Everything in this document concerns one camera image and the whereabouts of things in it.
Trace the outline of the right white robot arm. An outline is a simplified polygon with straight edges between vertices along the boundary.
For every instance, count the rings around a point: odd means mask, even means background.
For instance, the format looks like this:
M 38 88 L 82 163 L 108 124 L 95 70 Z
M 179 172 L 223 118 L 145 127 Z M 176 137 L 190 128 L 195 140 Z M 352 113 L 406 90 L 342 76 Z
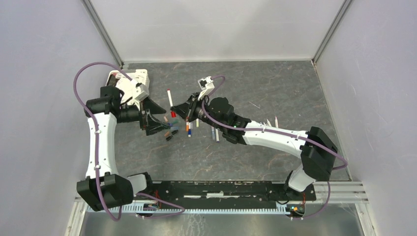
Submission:
M 338 149 L 322 129 L 312 126 L 308 131 L 296 131 L 268 126 L 237 115 L 225 97 L 199 100 L 198 95 L 192 94 L 170 110 L 186 122 L 198 119 L 210 125 L 232 144 L 272 148 L 301 160 L 301 165 L 286 180 L 287 199 L 296 201 L 309 185 L 329 181 Z

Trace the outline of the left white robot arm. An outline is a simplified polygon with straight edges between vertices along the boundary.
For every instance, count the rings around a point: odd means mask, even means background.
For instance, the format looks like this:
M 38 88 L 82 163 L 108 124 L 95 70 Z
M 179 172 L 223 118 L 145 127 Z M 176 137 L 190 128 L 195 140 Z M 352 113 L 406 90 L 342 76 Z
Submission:
M 122 101 L 125 93 L 117 87 L 105 86 L 100 97 L 88 100 L 85 114 L 90 131 L 89 165 L 85 180 L 76 189 L 94 211 L 121 207 L 132 203 L 135 194 L 142 200 L 154 196 L 154 186 L 147 172 L 122 177 L 115 160 L 115 129 L 119 123 L 138 122 L 146 135 L 169 129 L 169 125 L 155 115 L 166 110 L 146 97 L 138 105 Z

